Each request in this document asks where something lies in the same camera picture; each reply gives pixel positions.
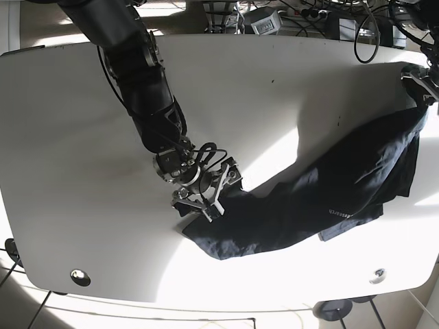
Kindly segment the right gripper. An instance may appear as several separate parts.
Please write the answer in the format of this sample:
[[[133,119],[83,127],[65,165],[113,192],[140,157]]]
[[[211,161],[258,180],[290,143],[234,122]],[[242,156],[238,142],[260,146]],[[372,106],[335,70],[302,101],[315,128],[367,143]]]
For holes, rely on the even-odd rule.
[[[190,213],[204,215],[212,222],[221,217],[225,209],[220,203],[220,197],[242,180],[241,171],[233,157],[218,161],[219,169],[214,170],[214,164],[199,170],[196,180],[181,184],[173,192],[171,205],[181,217]]]

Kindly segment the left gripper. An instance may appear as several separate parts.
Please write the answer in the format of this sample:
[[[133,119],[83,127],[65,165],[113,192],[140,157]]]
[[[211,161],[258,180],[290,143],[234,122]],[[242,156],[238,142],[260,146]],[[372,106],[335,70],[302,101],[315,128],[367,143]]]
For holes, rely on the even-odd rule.
[[[412,80],[425,91],[425,100],[438,103],[438,69],[407,65],[401,71],[401,79]]]

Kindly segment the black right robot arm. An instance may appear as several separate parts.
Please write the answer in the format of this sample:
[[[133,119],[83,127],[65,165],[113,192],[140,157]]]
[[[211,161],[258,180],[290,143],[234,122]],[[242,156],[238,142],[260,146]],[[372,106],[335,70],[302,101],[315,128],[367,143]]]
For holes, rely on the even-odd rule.
[[[169,87],[153,32],[137,8],[143,1],[58,1],[97,47],[104,75],[132,118],[159,177],[178,185],[171,204],[181,216],[213,221],[225,213],[222,192],[241,179],[237,163],[215,143],[196,147]]]

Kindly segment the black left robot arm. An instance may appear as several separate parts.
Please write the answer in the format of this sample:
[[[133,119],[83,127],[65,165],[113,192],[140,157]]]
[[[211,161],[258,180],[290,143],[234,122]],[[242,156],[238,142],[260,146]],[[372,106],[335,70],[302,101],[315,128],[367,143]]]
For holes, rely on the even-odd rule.
[[[437,1],[390,1],[388,14],[394,26],[409,40],[420,47],[427,58],[427,68],[414,67],[402,73],[404,80],[411,80],[423,89],[429,103],[438,102],[438,2]],[[413,25],[427,32],[432,43],[428,43],[407,31]]]

